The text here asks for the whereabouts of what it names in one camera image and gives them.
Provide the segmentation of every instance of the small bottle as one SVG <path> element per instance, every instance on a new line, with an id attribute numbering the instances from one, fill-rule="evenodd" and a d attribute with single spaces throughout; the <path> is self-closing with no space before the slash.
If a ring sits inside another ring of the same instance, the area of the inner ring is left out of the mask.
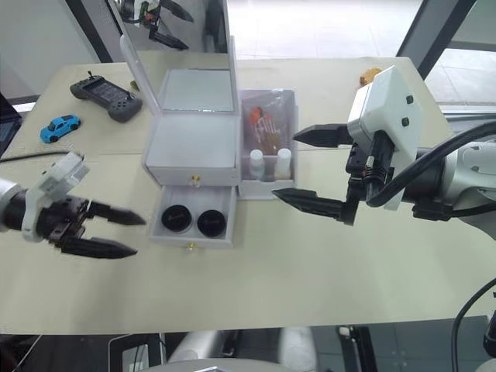
<path id="1" fill-rule="evenodd" d="M 277 152 L 274 178 L 276 180 L 289 180 L 291 178 L 291 150 L 280 149 Z"/>
<path id="2" fill-rule="evenodd" d="M 250 153 L 250 174 L 252 179 L 260 180 L 265 173 L 264 154 L 260 150 Z"/>

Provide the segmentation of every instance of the gray game controller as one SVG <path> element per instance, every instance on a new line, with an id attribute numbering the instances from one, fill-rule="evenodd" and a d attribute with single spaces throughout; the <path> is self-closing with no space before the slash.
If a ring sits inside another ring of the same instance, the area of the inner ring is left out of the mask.
<path id="1" fill-rule="evenodd" d="M 71 93 L 78 99 L 89 99 L 107 109 L 108 115 L 117 122 L 127 122 L 140 109 L 143 103 L 136 95 L 105 80 L 92 75 L 71 85 Z"/>

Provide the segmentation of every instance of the open drawer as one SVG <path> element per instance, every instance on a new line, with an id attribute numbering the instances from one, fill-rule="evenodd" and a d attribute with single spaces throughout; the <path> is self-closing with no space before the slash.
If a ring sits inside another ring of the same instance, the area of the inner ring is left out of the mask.
<path id="1" fill-rule="evenodd" d="M 183 205 L 191 213 L 191 226 L 183 232 L 173 232 L 162 223 L 164 211 L 172 205 Z M 208 238 L 198 228 L 198 217 L 214 209 L 226 219 L 226 229 L 215 238 Z M 155 216 L 150 238 L 170 246 L 233 248 L 234 216 L 236 214 L 236 188 L 230 186 L 165 186 L 162 187 L 160 207 Z"/>

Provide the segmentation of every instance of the toy car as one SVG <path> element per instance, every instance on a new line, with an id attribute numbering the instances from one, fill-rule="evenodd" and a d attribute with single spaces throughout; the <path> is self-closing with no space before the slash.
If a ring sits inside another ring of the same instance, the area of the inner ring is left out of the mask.
<path id="1" fill-rule="evenodd" d="M 78 129 L 80 125 L 81 120 L 76 115 L 59 116 L 41 129 L 40 138 L 44 143 L 56 142 L 62 136 Z"/>

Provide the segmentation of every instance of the table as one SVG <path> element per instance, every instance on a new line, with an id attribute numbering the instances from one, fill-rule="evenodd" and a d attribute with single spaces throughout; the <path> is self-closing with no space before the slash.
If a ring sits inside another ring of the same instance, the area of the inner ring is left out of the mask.
<path id="1" fill-rule="evenodd" d="M 372 66 L 405 58 L 239 61 L 241 88 L 293 88 L 299 126 L 345 122 L 358 77 Z M 427 222 L 361 205 L 354 227 L 306 215 L 280 201 L 239 201 L 233 250 L 193 250 L 149 241 L 159 188 L 141 167 L 150 124 L 145 108 L 119 124 L 105 110 L 73 98 L 68 87 L 86 70 L 123 87 L 125 64 L 61 69 L 31 111 L 5 156 L 45 147 L 74 148 L 91 171 L 72 194 L 132 208 L 146 226 L 87 223 L 86 236 L 122 241 L 139 250 L 124 260 L 92 260 L 30 244 L 19 232 L 0 236 L 0 332 L 97 334 L 245 329 L 452 318 L 492 278 L 496 249 L 461 221 Z M 418 78 L 416 84 L 422 86 Z M 430 100 L 427 88 L 418 99 Z M 54 145 L 39 142 L 53 117 L 80 115 L 83 126 Z M 451 135 L 437 106 L 422 145 Z M 348 150 L 298 151 L 299 187 L 344 198 Z M 29 187 L 53 158 L 0 166 L 2 177 Z M 113 182 L 119 188 L 112 188 Z M 486 296 L 472 315 L 488 314 Z"/>

